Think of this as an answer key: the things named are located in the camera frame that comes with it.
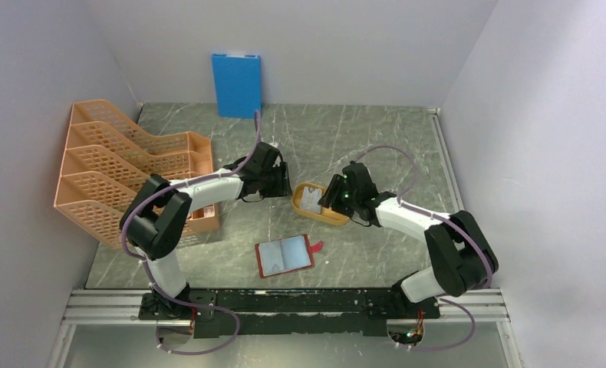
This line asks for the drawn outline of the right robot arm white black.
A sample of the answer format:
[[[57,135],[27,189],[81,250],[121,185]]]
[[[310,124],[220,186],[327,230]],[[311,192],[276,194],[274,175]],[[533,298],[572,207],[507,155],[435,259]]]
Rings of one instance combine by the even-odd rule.
[[[363,163],[351,162],[333,176],[319,199],[320,207],[359,218],[370,226],[389,228],[423,242],[430,266],[399,280],[391,298],[394,312],[411,317],[421,301],[444,294],[459,297],[487,288],[499,263],[474,216],[465,210],[433,212],[381,192]]]

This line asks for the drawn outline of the yellow oval tray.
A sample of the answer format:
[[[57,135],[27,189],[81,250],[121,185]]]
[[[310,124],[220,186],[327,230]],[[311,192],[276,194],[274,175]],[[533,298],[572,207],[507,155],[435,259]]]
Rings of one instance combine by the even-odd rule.
[[[295,188],[291,204],[296,213],[329,225],[346,225],[349,218],[346,215],[322,207],[318,201],[326,193],[327,188],[313,182],[303,182]]]

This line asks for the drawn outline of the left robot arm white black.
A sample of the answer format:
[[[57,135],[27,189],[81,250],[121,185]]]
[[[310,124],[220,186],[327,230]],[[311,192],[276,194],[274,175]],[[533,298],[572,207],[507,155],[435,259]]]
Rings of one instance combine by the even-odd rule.
[[[190,287],[177,255],[186,220],[200,209],[228,200],[289,197],[288,164],[273,145],[260,142],[248,156],[204,176],[169,181],[153,174],[120,220],[125,251],[138,258],[163,313],[187,314]]]

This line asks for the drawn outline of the red leather card holder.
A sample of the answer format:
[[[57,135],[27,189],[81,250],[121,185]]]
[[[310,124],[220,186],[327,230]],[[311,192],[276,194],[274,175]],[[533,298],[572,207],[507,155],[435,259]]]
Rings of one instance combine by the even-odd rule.
[[[313,268],[314,256],[324,247],[323,241],[310,243],[307,234],[255,244],[260,278]]]

